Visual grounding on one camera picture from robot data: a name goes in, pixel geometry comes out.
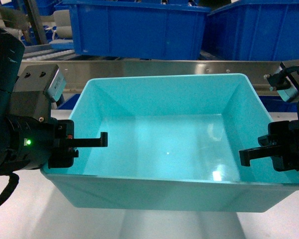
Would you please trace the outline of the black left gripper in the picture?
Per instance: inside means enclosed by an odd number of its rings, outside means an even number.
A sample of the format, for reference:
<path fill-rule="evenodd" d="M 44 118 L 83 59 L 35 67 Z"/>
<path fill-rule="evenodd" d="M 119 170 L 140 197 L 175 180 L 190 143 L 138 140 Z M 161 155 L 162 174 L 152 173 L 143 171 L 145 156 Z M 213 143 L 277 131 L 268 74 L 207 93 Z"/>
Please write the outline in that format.
<path fill-rule="evenodd" d="M 69 168 L 78 157 L 76 147 L 107 147 L 108 133 L 100 138 L 74 138 L 74 122 L 57 120 L 39 122 L 30 117 L 9 115 L 5 122 L 9 126 L 10 146 L 4 160 L 4 170 L 39 169 L 44 164 L 49 168 Z M 69 139 L 69 146 L 61 141 Z"/>

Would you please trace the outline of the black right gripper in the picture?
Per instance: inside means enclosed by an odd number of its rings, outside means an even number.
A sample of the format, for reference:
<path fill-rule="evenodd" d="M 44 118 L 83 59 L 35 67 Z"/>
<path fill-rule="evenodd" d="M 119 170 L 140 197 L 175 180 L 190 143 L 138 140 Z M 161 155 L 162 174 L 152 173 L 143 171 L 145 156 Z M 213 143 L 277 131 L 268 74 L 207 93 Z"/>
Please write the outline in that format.
<path fill-rule="evenodd" d="M 271 157 L 273 168 L 278 171 L 299 171 L 299 123 L 276 121 L 268 124 L 268 134 L 260 136 L 261 147 L 239 151 L 242 166 L 251 166 L 250 161 Z"/>

